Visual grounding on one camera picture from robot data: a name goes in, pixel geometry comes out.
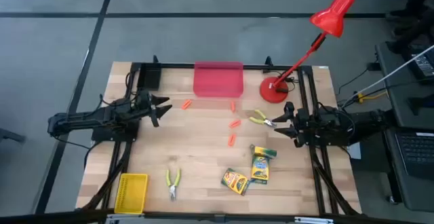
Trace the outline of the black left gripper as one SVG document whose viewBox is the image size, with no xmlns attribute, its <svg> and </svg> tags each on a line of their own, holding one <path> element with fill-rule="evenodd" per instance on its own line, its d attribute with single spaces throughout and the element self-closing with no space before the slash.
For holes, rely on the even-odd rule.
<svg viewBox="0 0 434 224">
<path fill-rule="evenodd" d="M 155 128 L 159 127 L 158 119 L 161 119 L 164 114 L 166 114 L 172 105 L 165 105 L 162 107 L 157 107 L 166 101 L 169 97 L 155 96 L 147 90 L 141 90 L 138 92 L 136 105 L 139 109 L 146 109 L 148 111 L 148 116 L 150 117 L 152 124 Z"/>
</svg>

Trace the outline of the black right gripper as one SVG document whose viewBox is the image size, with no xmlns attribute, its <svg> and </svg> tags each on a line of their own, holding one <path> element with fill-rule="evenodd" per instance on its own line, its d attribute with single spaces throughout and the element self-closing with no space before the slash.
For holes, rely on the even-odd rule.
<svg viewBox="0 0 434 224">
<path fill-rule="evenodd" d="M 285 109 L 283 115 L 272 119 L 272 122 L 281 123 L 290 120 L 292 124 L 288 128 L 276 128 L 275 132 L 288 136 L 294 140 L 296 148 L 301 148 L 306 144 L 305 132 L 308 130 L 309 126 L 309 111 L 305 108 L 297 109 L 294 112 L 294 104 L 292 102 L 287 102 L 285 104 Z"/>
</svg>

